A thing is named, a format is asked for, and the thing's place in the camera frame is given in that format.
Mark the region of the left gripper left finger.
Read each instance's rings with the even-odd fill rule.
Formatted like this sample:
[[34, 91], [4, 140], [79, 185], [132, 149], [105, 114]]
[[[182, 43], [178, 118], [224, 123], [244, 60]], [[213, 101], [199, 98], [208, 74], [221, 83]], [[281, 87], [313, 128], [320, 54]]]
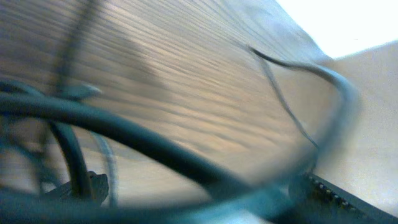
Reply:
[[109, 195], [108, 176], [88, 171], [82, 183], [75, 181], [66, 182], [49, 192], [43, 194], [43, 198], [60, 201], [89, 200], [101, 205]]

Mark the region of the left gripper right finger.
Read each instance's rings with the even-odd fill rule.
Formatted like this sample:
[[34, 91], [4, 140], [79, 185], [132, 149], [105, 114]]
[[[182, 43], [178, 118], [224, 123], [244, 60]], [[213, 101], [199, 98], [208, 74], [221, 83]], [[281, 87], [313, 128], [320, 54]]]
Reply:
[[306, 223], [397, 224], [397, 217], [315, 174], [294, 177], [289, 197]]

